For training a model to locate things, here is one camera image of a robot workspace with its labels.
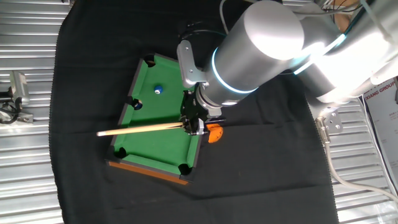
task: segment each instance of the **cable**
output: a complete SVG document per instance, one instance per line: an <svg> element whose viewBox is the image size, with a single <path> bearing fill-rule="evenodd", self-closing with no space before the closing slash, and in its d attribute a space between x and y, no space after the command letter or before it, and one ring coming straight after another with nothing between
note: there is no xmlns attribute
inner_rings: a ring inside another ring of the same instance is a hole
<svg viewBox="0 0 398 224"><path fill-rule="evenodd" d="M3 121L2 119L0 119L0 124L12 124L17 120L18 120L18 114L14 115L9 121Z"/></svg>
<svg viewBox="0 0 398 224"><path fill-rule="evenodd" d="M335 9L335 10L330 11L330 12L322 12L322 13L294 12L294 13L296 15L299 15L299 16L329 16L329 15L334 15L334 14L339 13L339 12L344 12L345 10L347 10L347 9L349 9L351 7L357 6L358 4L360 4L360 3L356 2L356 3L350 4L349 6L344 7L342 9Z"/></svg>
<svg viewBox="0 0 398 224"><path fill-rule="evenodd" d="M10 114L10 115L19 114L19 112L17 112L17 111L9 111L9 110L5 110L5 109L2 109L2 108L0 108L0 111L3 112L3 113L6 113L6 114Z"/></svg>
<svg viewBox="0 0 398 224"><path fill-rule="evenodd" d="M326 158L328 159L328 164L329 164L329 168L330 168L330 173L332 174L332 176L341 184L347 186L347 187L352 187L355 189L359 189L359 190L371 190L374 192L378 192L380 194L384 194L385 196L393 199L393 201L395 201L395 203L398 203L398 198L393 195L392 193L386 192L385 190L379 189L377 187L373 187L373 186L368 186L368 185L363 185L363 184L353 184L351 182L345 181L343 180L336 172L335 168L333 167L333 163L331 162L331 154L330 154L330 146L329 143L324 143L325 146L325 152L326 152Z"/></svg>
<svg viewBox="0 0 398 224"><path fill-rule="evenodd" d="M12 110L17 111L17 109L15 107L13 107L11 105L8 105L8 106L10 106ZM2 119L0 119L0 124L12 124L18 120L18 117L19 117L18 114L14 114L14 116L9 121L3 121Z"/></svg>
<svg viewBox="0 0 398 224"><path fill-rule="evenodd" d="M189 31L189 32L186 32L186 33L182 34L181 38L180 38L180 41L181 40L185 40L185 39L187 39L188 37L190 37L192 35L201 34L201 33L218 34L218 35L220 35L222 37L226 37L226 35L221 33L221 32L217 32L217 31L214 31L214 30L202 29L202 30Z"/></svg>
<svg viewBox="0 0 398 224"><path fill-rule="evenodd" d="M356 11L358 9L361 9L363 7L363 5L359 5L358 7L356 7L355 9L349 10L349 11L343 11L343 12L353 12Z"/></svg>
<svg viewBox="0 0 398 224"><path fill-rule="evenodd" d="M226 23L225 23L225 19L224 19L224 13L223 13L223 5L224 5L225 1L226 0L221 0L221 2L220 2L220 17L221 17L221 22L223 23L223 27L224 27L225 33L228 34L228 28L226 27Z"/></svg>

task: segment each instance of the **robotic arm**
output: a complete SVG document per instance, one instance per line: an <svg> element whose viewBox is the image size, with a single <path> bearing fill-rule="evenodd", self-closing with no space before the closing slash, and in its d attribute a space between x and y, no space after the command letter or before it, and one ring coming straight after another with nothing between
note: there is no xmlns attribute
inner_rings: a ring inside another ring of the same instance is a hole
<svg viewBox="0 0 398 224"><path fill-rule="evenodd" d="M377 71L394 67L398 50L383 39L377 22L394 34L398 18L391 11L397 9L398 1L378 0L371 13L379 21L365 14L349 34L342 34L316 4L293 12L274 1L259 1L245 11L203 70L195 66L189 41L181 41L177 55L183 84L195 86L184 93L181 107L186 132L205 134L205 124L223 120L222 107L235 105L286 69L318 101L337 105L391 78Z"/></svg>

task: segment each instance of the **cue tip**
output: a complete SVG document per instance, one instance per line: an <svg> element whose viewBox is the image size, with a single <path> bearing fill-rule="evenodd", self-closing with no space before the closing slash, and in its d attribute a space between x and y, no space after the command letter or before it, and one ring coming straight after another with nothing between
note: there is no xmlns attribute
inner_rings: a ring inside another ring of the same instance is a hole
<svg viewBox="0 0 398 224"><path fill-rule="evenodd" d="M97 136L105 136L106 135L106 131L98 131L97 132Z"/></svg>

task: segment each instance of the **orange object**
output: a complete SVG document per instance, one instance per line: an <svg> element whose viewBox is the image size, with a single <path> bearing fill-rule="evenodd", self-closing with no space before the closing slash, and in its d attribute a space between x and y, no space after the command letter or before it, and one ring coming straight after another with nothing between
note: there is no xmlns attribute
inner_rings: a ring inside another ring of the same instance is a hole
<svg viewBox="0 0 398 224"><path fill-rule="evenodd" d="M223 136L224 129L219 124L207 124L207 129L209 129L209 143L214 143L220 140Z"/></svg>

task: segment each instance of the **black cloth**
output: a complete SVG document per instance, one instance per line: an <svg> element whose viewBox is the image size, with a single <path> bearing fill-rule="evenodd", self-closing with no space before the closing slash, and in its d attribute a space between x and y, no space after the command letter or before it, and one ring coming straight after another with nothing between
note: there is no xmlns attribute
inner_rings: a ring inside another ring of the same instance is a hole
<svg viewBox="0 0 398 224"><path fill-rule="evenodd" d="M222 30L219 1L77 0L58 37L50 153L65 223L338 223L330 176L301 82L278 76L225 108L223 137L202 142L195 182L179 185L104 161L139 58L176 58L178 26ZM225 3L229 26L247 7ZM203 66L221 41L192 36Z"/></svg>

